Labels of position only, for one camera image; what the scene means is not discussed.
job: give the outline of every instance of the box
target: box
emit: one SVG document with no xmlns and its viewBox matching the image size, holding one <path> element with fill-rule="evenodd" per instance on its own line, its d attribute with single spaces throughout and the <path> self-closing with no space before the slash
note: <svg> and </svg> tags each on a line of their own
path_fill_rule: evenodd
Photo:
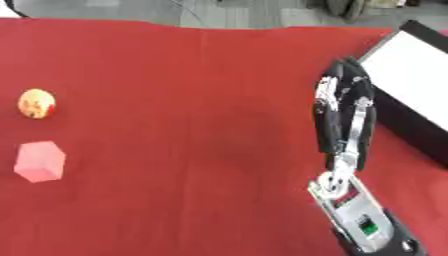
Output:
<svg viewBox="0 0 448 256">
<path fill-rule="evenodd" d="M 448 167 L 448 37 L 408 21 L 360 59 L 378 121 Z"/>
</svg>

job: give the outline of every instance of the gray floor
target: gray floor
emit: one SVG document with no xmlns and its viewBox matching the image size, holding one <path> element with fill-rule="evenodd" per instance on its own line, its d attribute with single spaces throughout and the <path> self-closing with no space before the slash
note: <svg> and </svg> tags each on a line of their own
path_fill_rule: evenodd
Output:
<svg viewBox="0 0 448 256">
<path fill-rule="evenodd" d="M 346 23 L 305 0 L 16 0 L 32 17 L 140 20 L 157 24 L 207 28 L 278 28 L 285 26 L 397 27 L 416 19 L 434 29 L 448 29 L 448 4 L 422 0 L 420 7 L 368 9 Z"/>
</svg>

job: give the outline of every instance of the translucent cube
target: translucent cube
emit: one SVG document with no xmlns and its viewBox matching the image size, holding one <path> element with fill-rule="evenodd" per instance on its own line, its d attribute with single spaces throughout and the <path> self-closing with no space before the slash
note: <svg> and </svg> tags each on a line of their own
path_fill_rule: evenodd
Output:
<svg viewBox="0 0 448 256">
<path fill-rule="evenodd" d="M 14 172 L 30 182 L 59 180 L 64 172 L 65 153 L 52 141 L 20 145 Z"/>
</svg>

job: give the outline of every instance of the small ball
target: small ball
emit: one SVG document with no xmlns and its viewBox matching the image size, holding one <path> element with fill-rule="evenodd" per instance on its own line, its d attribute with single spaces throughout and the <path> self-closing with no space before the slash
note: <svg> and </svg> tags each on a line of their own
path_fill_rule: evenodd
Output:
<svg viewBox="0 0 448 256">
<path fill-rule="evenodd" d="M 30 89 L 22 93 L 18 107 L 25 116 L 42 119 L 53 112 L 56 101 L 49 92 L 41 89 Z"/>
</svg>

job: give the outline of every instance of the table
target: table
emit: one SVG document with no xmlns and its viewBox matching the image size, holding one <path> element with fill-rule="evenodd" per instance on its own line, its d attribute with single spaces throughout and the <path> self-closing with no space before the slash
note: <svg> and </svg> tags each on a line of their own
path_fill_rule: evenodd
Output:
<svg viewBox="0 0 448 256">
<path fill-rule="evenodd" d="M 313 87 L 389 32 L 1 19 L 0 255 L 343 255 L 306 192 L 323 166 Z M 52 117 L 18 113 L 32 87 Z M 63 180 L 12 172 L 40 140 L 67 153 Z M 444 255 L 445 170 L 377 125 L 360 177 Z"/>
</svg>

